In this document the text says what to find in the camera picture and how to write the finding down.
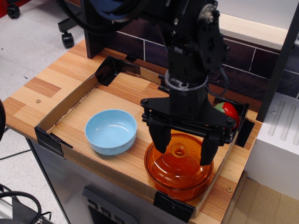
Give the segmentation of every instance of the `cable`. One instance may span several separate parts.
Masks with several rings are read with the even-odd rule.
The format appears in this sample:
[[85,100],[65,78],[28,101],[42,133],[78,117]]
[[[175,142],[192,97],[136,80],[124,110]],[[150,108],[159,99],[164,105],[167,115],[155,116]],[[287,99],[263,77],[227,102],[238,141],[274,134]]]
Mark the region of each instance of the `cable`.
[[2,192],[4,192],[4,190],[7,190],[7,191],[12,191],[11,189],[9,189],[7,186],[5,186],[5,185],[3,185],[3,184],[1,184],[0,183],[0,190],[2,191]]
[[38,221],[38,219],[40,218],[40,216],[42,214],[42,208],[41,208],[41,205],[40,205],[39,201],[34,196],[32,196],[31,194],[21,192],[21,191],[8,191],[8,192],[0,193],[0,198],[13,197],[13,196],[28,197],[32,201],[35,202],[35,204],[37,205],[37,215],[34,217],[34,219],[29,224],[36,224],[36,222]]
[[124,22],[124,23],[112,23],[107,26],[97,27],[90,24],[83,22],[82,20],[78,19],[76,15],[70,10],[70,8],[66,5],[64,0],[56,0],[58,5],[62,8],[62,10],[71,18],[77,25],[81,28],[87,30],[88,32],[95,34],[95,35],[107,35],[110,33],[114,33],[124,26],[128,25],[131,21]]
[[225,88],[224,88],[224,91],[223,91],[222,93],[217,94],[217,93],[214,93],[214,92],[210,91],[210,89],[209,89],[209,85],[206,86],[206,90],[207,90],[207,92],[210,93],[212,96],[215,96],[215,97],[220,97],[220,96],[222,96],[224,93],[227,92],[228,87],[229,87],[229,79],[228,79],[228,76],[225,74],[223,68],[220,67],[220,68],[218,69],[218,71],[220,72],[220,74],[222,75],[222,77],[224,78],[224,81],[225,81]]
[[2,101],[0,100],[0,141],[4,134],[5,130],[5,123],[6,123],[6,115],[5,115],[5,109],[2,104]]
[[7,157],[3,157],[3,158],[0,159],[0,161],[1,161],[1,160],[4,160],[4,159],[7,159],[7,158],[10,158],[10,157],[13,157],[13,156],[15,156],[15,155],[19,155],[19,154],[22,154],[22,153],[29,152],[29,151],[31,151],[31,149],[28,149],[28,150],[25,150],[25,151],[23,151],[23,152],[19,152],[19,153],[13,154],[13,155],[9,155],[9,156],[7,156]]
[[50,212],[50,211],[47,211],[47,212],[41,214],[41,216],[44,216],[44,215],[47,215],[47,214],[49,214],[49,220],[51,220],[52,212]]

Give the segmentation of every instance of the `light blue ceramic bowl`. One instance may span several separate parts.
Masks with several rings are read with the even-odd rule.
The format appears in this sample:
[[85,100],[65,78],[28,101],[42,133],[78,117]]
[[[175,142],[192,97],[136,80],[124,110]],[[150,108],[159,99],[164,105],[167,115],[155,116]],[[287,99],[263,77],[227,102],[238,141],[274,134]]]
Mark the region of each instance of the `light blue ceramic bowl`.
[[106,110],[92,116],[85,126],[91,147],[100,154],[117,155],[129,149],[136,138],[134,117],[122,110]]

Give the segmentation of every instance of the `cardboard box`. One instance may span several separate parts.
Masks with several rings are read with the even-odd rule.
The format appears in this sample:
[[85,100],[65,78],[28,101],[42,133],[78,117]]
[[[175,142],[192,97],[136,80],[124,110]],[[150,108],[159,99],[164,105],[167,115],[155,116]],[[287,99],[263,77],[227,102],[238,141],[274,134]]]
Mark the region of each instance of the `cardboard box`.
[[[181,202],[169,198],[150,184],[144,167],[144,153],[152,142],[148,127],[142,122],[140,101],[147,97],[167,97],[158,90],[161,76],[157,73],[108,57],[97,72],[85,80],[67,98],[57,105],[36,127],[39,145],[66,160],[104,177],[142,199],[188,222],[198,214],[237,140],[241,126],[235,131],[230,145],[219,147],[214,158],[213,174],[204,193],[192,200]],[[232,102],[245,120],[248,105]],[[106,109],[121,109],[137,121],[137,137],[133,146],[115,156],[104,156],[89,145],[84,129],[94,114]]]

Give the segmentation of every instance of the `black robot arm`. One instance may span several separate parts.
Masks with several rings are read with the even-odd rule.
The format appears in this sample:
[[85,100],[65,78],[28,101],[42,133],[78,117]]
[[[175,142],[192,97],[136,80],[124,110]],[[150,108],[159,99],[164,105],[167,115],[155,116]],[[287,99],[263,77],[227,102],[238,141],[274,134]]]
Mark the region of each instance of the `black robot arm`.
[[209,103],[208,77],[221,69],[229,47],[219,31],[214,0],[90,0],[105,19],[124,23],[137,17],[158,25],[168,52],[168,98],[147,98],[143,121],[164,153],[171,129],[204,138],[201,165],[213,161],[218,146],[232,141],[234,119]]

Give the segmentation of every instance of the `orange bowl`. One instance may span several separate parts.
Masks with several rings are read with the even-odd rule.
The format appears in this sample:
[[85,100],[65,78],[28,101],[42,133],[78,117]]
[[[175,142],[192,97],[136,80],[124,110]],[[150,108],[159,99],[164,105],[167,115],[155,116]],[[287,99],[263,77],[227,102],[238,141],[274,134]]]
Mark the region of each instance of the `orange bowl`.
[[151,143],[144,157],[150,182],[169,197],[189,200],[206,189],[214,163],[200,166],[202,142],[185,133],[173,133],[164,154]]

